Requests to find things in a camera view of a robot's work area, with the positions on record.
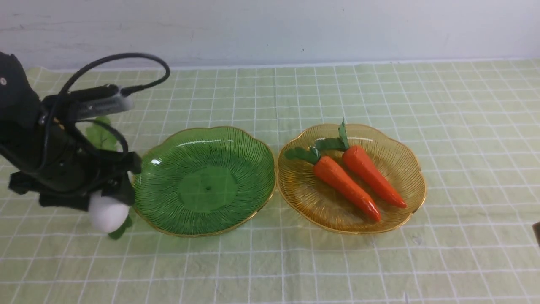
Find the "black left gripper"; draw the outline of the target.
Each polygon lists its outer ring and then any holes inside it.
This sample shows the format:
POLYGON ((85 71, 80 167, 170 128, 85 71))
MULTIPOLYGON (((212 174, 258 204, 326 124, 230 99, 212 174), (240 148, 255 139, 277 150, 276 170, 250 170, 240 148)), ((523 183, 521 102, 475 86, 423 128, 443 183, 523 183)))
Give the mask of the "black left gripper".
POLYGON ((83 211, 97 192, 127 206, 134 204, 129 172, 141 173, 141 157, 129 152, 125 141, 122 152, 98 149, 58 124, 52 125, 46 145, 45 135, 40 125, 27 129, 8 123, 8 162, 17 168, 8 182, 12 192, 38 193, 41 206, 83 211))

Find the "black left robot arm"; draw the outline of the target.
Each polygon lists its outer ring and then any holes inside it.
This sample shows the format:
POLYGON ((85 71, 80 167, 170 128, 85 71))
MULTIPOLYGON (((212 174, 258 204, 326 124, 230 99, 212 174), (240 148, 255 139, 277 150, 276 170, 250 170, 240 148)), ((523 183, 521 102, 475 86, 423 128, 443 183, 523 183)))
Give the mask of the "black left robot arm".
POLYGON ((17 168, 8 183, 12 192, 37 193, 43 207, 85 212, 93 195, 121 206, 134 204, 129 173, 141 172, 141 158, 129 151, 119 131, 97 116, 127 111, 130 94, 162 79, 128 88, 109 84, 70 91, 87 71, 122 58, 155 59, 123 53, 95 60, 69 78, 58 94, 40 99, 19 59, 1 54, 1 155, 17 168))

